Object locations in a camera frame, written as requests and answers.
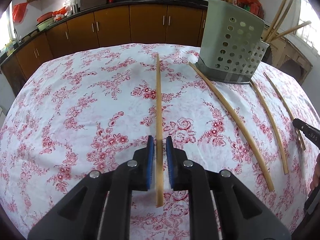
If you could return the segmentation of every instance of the hand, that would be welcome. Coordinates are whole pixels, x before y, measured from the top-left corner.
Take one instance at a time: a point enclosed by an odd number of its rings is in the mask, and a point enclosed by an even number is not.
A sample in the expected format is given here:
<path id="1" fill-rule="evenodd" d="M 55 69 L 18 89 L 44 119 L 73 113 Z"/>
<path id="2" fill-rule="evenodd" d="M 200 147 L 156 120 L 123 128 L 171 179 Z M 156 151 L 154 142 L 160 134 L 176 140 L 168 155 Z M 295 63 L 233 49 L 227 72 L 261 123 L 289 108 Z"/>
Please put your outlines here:
<path id="1" fill-rule="evenodd" d="M 320 180 L 320 154 L 317 157 L 317 163 L 315 166 L 315 172 L 313 173 L 312 182 L 310 184 L 311 191 L 318 187 Z"/>

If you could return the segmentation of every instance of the black countertop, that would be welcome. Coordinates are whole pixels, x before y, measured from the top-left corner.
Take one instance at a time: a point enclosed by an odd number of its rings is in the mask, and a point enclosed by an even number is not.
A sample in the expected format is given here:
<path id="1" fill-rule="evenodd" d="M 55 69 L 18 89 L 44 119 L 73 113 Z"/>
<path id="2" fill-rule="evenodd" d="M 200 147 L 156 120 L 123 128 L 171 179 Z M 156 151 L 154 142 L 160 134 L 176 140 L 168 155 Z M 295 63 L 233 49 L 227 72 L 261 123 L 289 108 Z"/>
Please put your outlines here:
<path id="1" fill-rule="evenodd" d="M 115 0 L 113 3 L 104 4 L 101 6 L 93 7 L 87 10 L 80 11 L 76 14 L 73 14 L 69 17 L 65 17 L 64 19 L 56 22 L 55 24 L 52 24 L 50 27 L 46 28 L 45 30 L 38 32 L 35 36 L 31 37 L 26 42 L 22 43 L 18 48 L 12 52 L 12 54 L 7 57 L 4 61 L 0 62 L 0 67 L 2 64 L 4 64 L 6 61 L 10 60 L 10 58 L 17 53 L 20 49 L 22 49 L 24 46 L 26 46 L 29 42 L 34 40 L 36 37 L 41 35 L 42 33 L 45 33 L 47 30 L 50 30 L 51 28 L 66 22 L 70 19 L 73 19 L 75 17 L 91 13 L 94 11 L 106 9 L 106 8 L 112 8 L 117 6 L 123 6 L 123 5 L 133 5 L 133 4 L 167 4 L 167 5 L 177 5 L 177 6 L 185 6 L 185 7 L 191 7 L 191 8 L 198 8 L 198 9 L 207 9 L 208 8 L 208 1 L 205 0 Z"/>

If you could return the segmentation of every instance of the perforated plastic container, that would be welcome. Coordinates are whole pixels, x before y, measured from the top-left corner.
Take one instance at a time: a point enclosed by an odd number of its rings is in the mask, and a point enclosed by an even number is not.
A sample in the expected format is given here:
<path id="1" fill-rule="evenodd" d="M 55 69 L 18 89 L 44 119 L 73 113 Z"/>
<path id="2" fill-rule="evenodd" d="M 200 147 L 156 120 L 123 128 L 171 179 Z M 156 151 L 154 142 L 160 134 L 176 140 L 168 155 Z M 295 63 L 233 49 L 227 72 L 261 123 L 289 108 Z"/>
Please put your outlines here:
<path id="1" fill-rule="evenodd" d="M 248 84 L 268 44 L 261 41 L 264 21 L 220 0 L 209 0 L 197 68 L 210 80 Z"/>

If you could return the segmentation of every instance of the floral tablecloth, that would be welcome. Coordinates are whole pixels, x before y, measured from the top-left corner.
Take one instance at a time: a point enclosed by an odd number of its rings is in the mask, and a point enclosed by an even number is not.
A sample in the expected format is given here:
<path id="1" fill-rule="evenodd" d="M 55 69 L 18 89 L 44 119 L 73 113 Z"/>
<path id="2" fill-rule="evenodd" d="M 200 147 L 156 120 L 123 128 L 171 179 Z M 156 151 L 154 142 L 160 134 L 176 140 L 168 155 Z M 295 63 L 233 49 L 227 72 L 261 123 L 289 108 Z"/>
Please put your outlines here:
<path id="1" fill-rule="evenodd" d="M 175 147 L 207 170 L 232 171 L 289 230 L 297 227 L 318 149 L 302 135 L 306 150 L 301 150 L 289 115 L 263 71 L 293 115 L 319 128 L 314 107 L 292 77 L 260 63 L 253 80 L 281 131 L 290 171 L 284 175 L 273 129 L 254 90 L 216 83 L 266 160 L 275 186 L 269 192 L 237 125 L 187 65 L 197 61 L 199 51 L 180 45 L 128 44 L 61 57 L 33 74 L 0 131 L 0 203 L 24 236 L 87 173 L 116 169 L 145 147 L 148 135 L 155 136 L 157 53 L 164 138 L 171 135 Z M 133 192 L 132 239 L 189 239 L 187 192 L 170 189 L 166 156 L 164 169 L 163 207 L 155 207 L 154 189 Z"/>

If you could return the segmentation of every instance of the metal rivet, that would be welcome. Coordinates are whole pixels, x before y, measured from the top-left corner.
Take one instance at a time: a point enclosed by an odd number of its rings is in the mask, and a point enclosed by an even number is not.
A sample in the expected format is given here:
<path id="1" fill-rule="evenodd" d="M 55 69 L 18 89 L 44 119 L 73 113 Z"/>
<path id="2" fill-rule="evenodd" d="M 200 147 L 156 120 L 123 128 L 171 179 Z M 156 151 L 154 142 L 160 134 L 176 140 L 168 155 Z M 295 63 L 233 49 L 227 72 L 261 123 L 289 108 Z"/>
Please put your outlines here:
<path id="1" fill-rule="evenodd" d="M 186 161 L 183 162 L 183 166 L 192 167 L 193 166 L 193 162 L 191 160 L 186 160 Z"/>
<path id="2" fill-rule="evenodd" d="M 99 171 L 91 171 L 89 176 L 90 176 L 90 178 L 95 179 L 100 176 L 100 172 Z"/>
<path id="3" fill-rule="evenodd" d="M 135 167 L 135 166 L 138 165 L 138 163 L 137 163 L 137 161 L 135 161 L 135 160 L 129 160 L 129 161 L 127 162 L 127 165 L 128 165 L 129 167 Z"/>
<path id="4" fill-rule="evenodd" d="M 223 171 L 221 171 L 221 176 L 224 178 L 229 178 L 231 176 L 231 173 L 230 173 L 230 171 L 223 170 Z"/>

